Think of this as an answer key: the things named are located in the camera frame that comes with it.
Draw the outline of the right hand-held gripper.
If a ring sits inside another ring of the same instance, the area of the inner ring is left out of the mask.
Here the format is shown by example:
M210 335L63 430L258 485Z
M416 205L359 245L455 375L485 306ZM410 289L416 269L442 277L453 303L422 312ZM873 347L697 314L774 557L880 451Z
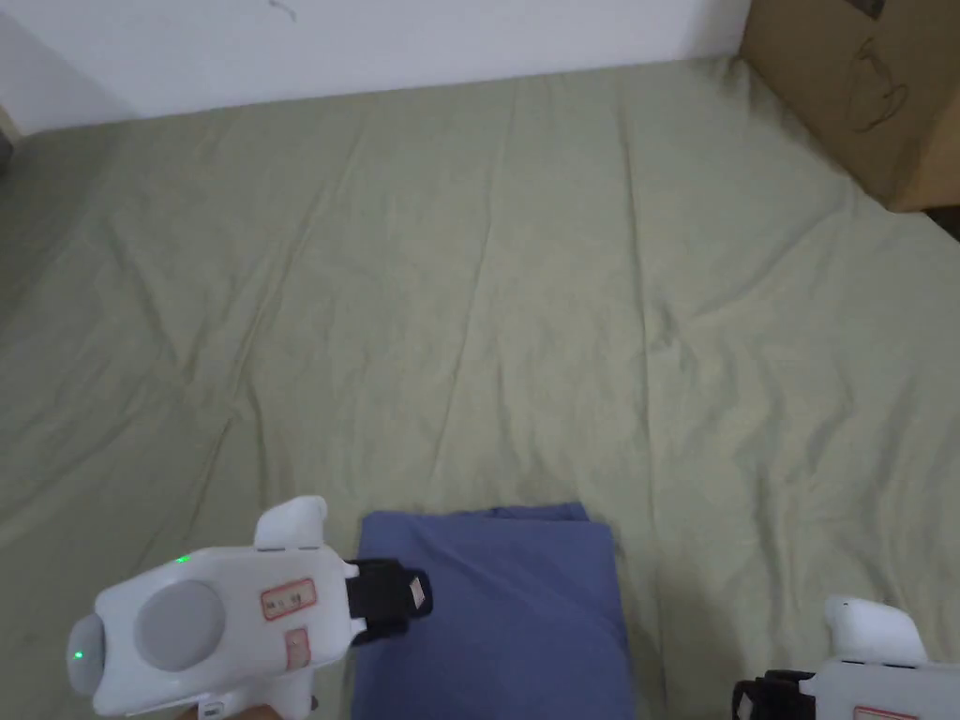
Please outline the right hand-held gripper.
M825 603L832 657L815 672L737 682L733 719L956 719L959 666L929 661L904 610L850 596Z

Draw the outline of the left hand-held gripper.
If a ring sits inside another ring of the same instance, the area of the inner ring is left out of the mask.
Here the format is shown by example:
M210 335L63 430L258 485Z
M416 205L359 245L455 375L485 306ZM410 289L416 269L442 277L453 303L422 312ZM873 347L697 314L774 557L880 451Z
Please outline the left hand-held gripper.
M194 550L100 593L67 641L72 689L104 717L267 706L307 718L319 668L433 609L424 570L343 560L326 516L322 497L293 498L259 518L249 547Z

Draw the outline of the person's left hand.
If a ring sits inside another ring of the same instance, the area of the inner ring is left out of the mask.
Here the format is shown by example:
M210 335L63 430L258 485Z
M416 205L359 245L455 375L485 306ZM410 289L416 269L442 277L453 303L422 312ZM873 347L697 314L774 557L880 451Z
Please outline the person's left hand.
M197 708L190 708L175 717L176 720L198 720L200 715ZM228 717L229 720L282 720L283 717L272 707L267 705L245 709Z

